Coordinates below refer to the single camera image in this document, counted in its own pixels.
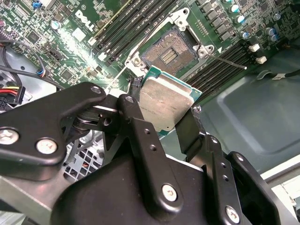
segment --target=black plastic bracket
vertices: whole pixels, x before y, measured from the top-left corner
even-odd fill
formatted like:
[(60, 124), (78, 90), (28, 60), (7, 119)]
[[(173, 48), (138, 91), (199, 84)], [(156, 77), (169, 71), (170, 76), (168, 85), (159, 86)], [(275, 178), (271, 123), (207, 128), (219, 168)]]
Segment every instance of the black plastic bracket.
[[(66, 156), (66, 141), (61, 120), (103, 101), (103, 89), (84, 82), (66, 90), (0, 114), (0, 130), (11, 129), (19, 135), (13, 144), (0, 144), (0, 173), (26, 180), (47, 180), (60, 169)], [(52, 154), (37, 150), (37, 142), (50, 139), (57, 145)]]
[[(206, 134), (198, 111), (190, 109), (176, 125), (180, 148), (186, 161), (201, 167), (207, 174), (206, 215), (216, 224), (235, 225), (244, 222), (230, 162), (223, 157), (219, 141)], [(228, 209), (235, 211), (228, 216)]]

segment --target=component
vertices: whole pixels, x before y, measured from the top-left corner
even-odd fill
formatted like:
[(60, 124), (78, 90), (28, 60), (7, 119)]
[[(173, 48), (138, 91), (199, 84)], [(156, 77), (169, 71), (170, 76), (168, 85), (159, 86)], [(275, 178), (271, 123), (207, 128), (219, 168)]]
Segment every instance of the component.
[(259, 44), (254, 44), (249, 46), (250, 51), (252, 51), (253, 53), (257, 52), (260, 49)]
[(216, 32), (218, 34), (222, 34), (225, 30), (227, 30), (227, 28), (225, 27), (225, 25), (220, 26), (219, 28), (216, 29)]
[(220, 24), (222, 23), (222, 20), (218, 17), (217, 19), (215, 19), (211, 25), (214, 26), (214, 27), (217, 27), (219, 26)]
[(235, 19), (234, 19), (235, 23), (242, 23), (245, 21), (245, 17), (243, 15), (238, 15)]
[(45, 10), (49, 10), (55, 4), (56, 0), (40, 0), (39, 2), (43, 4)]
[(221, 35), (221, 40), (222, 41), (226, 41), (228, 38), (230, 38), (231, 37), (231, 35), (230, 35), (230, 33), (229, 32), (226, 32), (226, 33), (224, 33), (223, 35)]
[(276, 42), (276, 41), (278, 41), (278, 39), (279, 38), (278, 38), (278, 36), (276, 34), (268, 37), (268, 40), (272, 41), (272, 42)]
[(34, 31), (30, 32), (29, 35), (27, 36), (27, 39), (35, 44), (39, 40), (39, 35), (37, 35)]
[(231, 5), (228, 8), (229, 13), (238, 13), (240, 11), (240, 7), (238, 5)]
[(66, 80), (69, 80), (72, 76), (73, 75), (71, 74), (71, 72), (67, 69), (61, 74), (61, 77), (65, 78)]
[(140, 108), (146, 121), (166, 135), (182, 119), (202, 92), (152, 67), (142, 81)]
[(273, 36), (274, 34), (276, 34), (276, 30), (274, 28), (266, 28), (266, 31), (265, 31), (266, 35), (269, 35), (269, 36)]
[(207, 13), (208, 11), (212, 10), (212, 4), (209, 2), (207, 4), (205, 4), (202, 8), (202, 11)]
[(256, 58), (256, 62), (258, 62), (259, 64), (264, 64), (266, 61), (267, 61), (267, 58), (265, 56)]
[(142, 55), (142, 60), (149, 67), (156, 66), (172, 75), (197, 59), (193, 45), (177, 29), (167, 32)]
[(213, 20), (214, 18), (216, 18), (217, 15), (218, 15), (217, 12), (213, 10), (207, 15), (207, 18), (208, 20)]

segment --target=screw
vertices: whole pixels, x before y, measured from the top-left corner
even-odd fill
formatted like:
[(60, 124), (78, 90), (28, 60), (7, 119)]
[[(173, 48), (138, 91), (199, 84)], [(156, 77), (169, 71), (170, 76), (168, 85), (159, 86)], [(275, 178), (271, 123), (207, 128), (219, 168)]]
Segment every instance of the screw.
[(212, 142), (214, 142), (214, 143), (218, 143), (218, 140), (215, 138), (215, 137), (210, 137), (211, 139), (212, 139)]
[(93, 86), (90, 88), (93, 92), (95, 92), (96, 94), (100, 94), (101, 93), (101, 90), (99, 87), (96, 87), (96, 86)]
[(201, 108), (201, 106), (195, 106), (194, 108), (193, 108), (193, 110), (195, 111), (195, 112), (201, 112), (201, 110), (202, 110), (202, 108)]
[(177, 192), (175, 191), (175, 189), (172, 186), (170, 186), (168, 184), (165, 184), (165, 185), (163, 185), (162, 190), (163, 190), (164, 197), (168, 201), (170, 201), (170, 202), (176, 201), (176, 199), (177, 199)]
[(235, 223), (238, 224), (240, 222), (240, 217), (238, 213), (231, 206), (226, 206), (225, 208), (227, 216)]
[(19, 140), (19, 134), (11, 129), (0, 130), (0, 144), (13, 144)]
[(52, 154), (57, 150), (57, 144), (50, 139), (42, 139), (37, 142), (36, 148), (43, 154)]
[(239, 159), (239, 161), (244, 161), (243, 157), (240, 154), (236, 154), (236, 157)]
[(126, 99), (128, 102), (130, 102), (130, 103), (133, 103), (133, 102), (134, 102), (133, 99), (132, 99), (130, 96), (127, 96), (125, 99)]

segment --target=ram slot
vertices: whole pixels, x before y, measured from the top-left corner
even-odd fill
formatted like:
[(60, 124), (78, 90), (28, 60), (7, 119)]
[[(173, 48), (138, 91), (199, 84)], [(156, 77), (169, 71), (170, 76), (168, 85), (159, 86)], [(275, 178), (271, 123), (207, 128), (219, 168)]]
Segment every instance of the ram slot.
[(159, 1), (160, 0), (151, 0), (150, 2), (148, 2), (148, 4), (141, 11), (138, 11), (135, 15), (132, 16), (132, 19), (128, 21), (124, 25), (124, 27), (121, 28), (121, 31), (119, 33), (117, 33), (110, 40), (108, 40), (107, 44), (101, 50), (105, 52), (111, 46), (115, 46), (121, 43), (124, 40), (124, 38), (127, 37), (128, 33), (134, 30), (135, 27), (144, 20), (145, 15), (148, 15), (154, 8), (157, 7), (157, 3)]
[(127, 8), (126, 12), (124, 12), (121, 16), (119, 16), (109, 27), (106, 29), (99, 38), (97, 44), (98, 48), (101, 49), (105, 43), (107, 43), (108, 39), (116, 34), (119, 30), (122, 29), (122, 26), (132, 18), (132, 14), (140, 11), (140, 9), (147, 3), (147, 0), (137, 0), (130, 7)]
[(115, 59), (124, 51), (130, 44), (132, 44), (137, 37), (141, 35), (141, 33), (145, 33), (147, 29), (160, 17), (163, 16), (163, 13), (174, 3), (176, 0), (168, 0), (165, 1), (159, 8), (156, 8), (150, 13), (146, 19), (139, 25), (137, 25), (133, 30), (131, 36), (129, 36), (128, 40), (120, 40), (120, 45), (115, 47), (112, 51), (110, 51), (109, 61), (113, 62)]

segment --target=black ram slot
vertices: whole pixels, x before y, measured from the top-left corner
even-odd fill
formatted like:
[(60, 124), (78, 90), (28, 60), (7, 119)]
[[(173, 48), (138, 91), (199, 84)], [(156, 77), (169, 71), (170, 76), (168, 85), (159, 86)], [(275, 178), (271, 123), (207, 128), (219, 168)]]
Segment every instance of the black ram slot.
[(112, 41), (118, 37), (121, 36), (122, 33), (123, 35), (128, 34), (128, 32), (126, 32), (128, 29), (130, 29), (130, 25), (134, 26), (136, 25), (136, 23), (138, 23), (139, 21), (135, 20), (132, 22), (132, 18), (135, 18), (137, 16), (141, 17), (141, 20), (143, 19), (143, 15), (144, 13), (142, 13), (142, 9), (149, 4), (150, 1), (146, 0), (146, 1), (142, 1), (140, 2), (139, 6), (137, 8), (134, 9), (133, 12), (131, 12), (129, 14), (129, 16), (126, 18), (126, 20), (123, 20), (122, 22), (118, 23), (117, 26), (115, 26), (116, 28), (114, 29), (115, 32), (110, 32), (109, 35), (107, 35), (104, 38), (101, 38), (99, 40), (99, 44), (98, 44), (98, 48), (105, 51), (106, 49), (108, 49), (109, 46), (111, 46)]
[[(234, 60), (232, 59), (231, 57), (228, 58), (229, 61), (236, 61), (236, 63), (240, 63), (238, 58), (241, 58), (245, 56), (245, 53), (244, 52), (238, 52), (234, 57), (237, 59), (237, 60)], [(218, 74), (222, 73), (222, 71), (224, 69), (226, 69), (228, 66), (230, 66), (229, 64), (227, 63), (224, 63), (224, 62), (221, 62), (219, 60), (217, 60), (218, 64), (215, 68), (213, 68), (213, 71), (214, 71), (214, 75), (213, 76), (218, 76)], [(194, 81), (192, 83), (189, 83), (191, 86), (198, 86), (200, 83), (203, 83), (203, 78), (205, 78), (207, 75), (210, 74), (210, 70), (204, 72), (204, 73), (200, 73), (196, 79), (194, 79)]]
[(117, 46), (113, 51), (111, 51), (111, 55), (109, 56), (109, 61), (113, 62), (115, 61), (115, 59), (117, 58), (117, 56), (119, 56), (122, 51), (124, 51), (124, 49), (126, 49), (131, 43), (133, 43), (135, 41), (135, 39), (137, 37), (140, 36), (141, 33), (145, 33), (146, 30), (149, 28), (149, 26), (152, 25), (153, 22), (155, 22), (158, 18), (160, 18), (163, 13), (175, 2), (176, 0), (172, 0), (172, 1), (166, 1), (165, 3), (168, 3), (167, 5), (165, 5), (164, 7), (161, 7), (160, 10), (156, 13), (156, 16), (154, 16), (154, 18), (152, 18), (152, 20), (150, 22), (145, 22), (143, 26), (139, 27), (139, 28), (135, 28), (135, 33), (134, 36), (131, 37), (127, 42), (120, 42), (120, 43), (124, 43), (120, 46)]
[(98, 41), (98, 47), (103, 47), (108, 39), (111, 36), (115, 35), (115, 32), (120, 30), (121, 27), (128, 21), (129, 18), (132, 17), (132, 14), (138, 12), (141, 7), (143, 7), (147, 3), (147, 0), (138, 0), (135, 1), (133, 4), (130, 4), (126, 9), (127, 11), (122, 13), (111, 25), (108, 29), (105, 30), (104, 33), (101, 34), (101, 38)]
[(117, 35), (114, 35), (110, 40), (107, 41), (107, 44), (102, 48), (102, 51), (105, 52), (106, 50), (108, 50), (111, 46), (116, 46), (117, 44), (121, 43), (124, 38), (127, 37), (128, 35), (128, 32), (127, 31), (132, 31), (135, 29), (135, 27), (140, 24), (145, 16), (144, 15), (148, 15), (151, 13), (151, 11), (157, 7), (157, 0), (152, 0), (151, 1), (152, 4), (147, 4), (148, 8), (146, 9), (146, 11), (144, 12), (141, 12), (141, 11), (138, 11), (134, 16), (132, 16), (132, 18), (135, 18), (137, 17), (134, 21), (130, 20), (130, 21), (127, 21), (127, 23), (124, 25), (124, 27), (121, 28), (121, 32), (123, 32), (122, 34), (117, 34)]

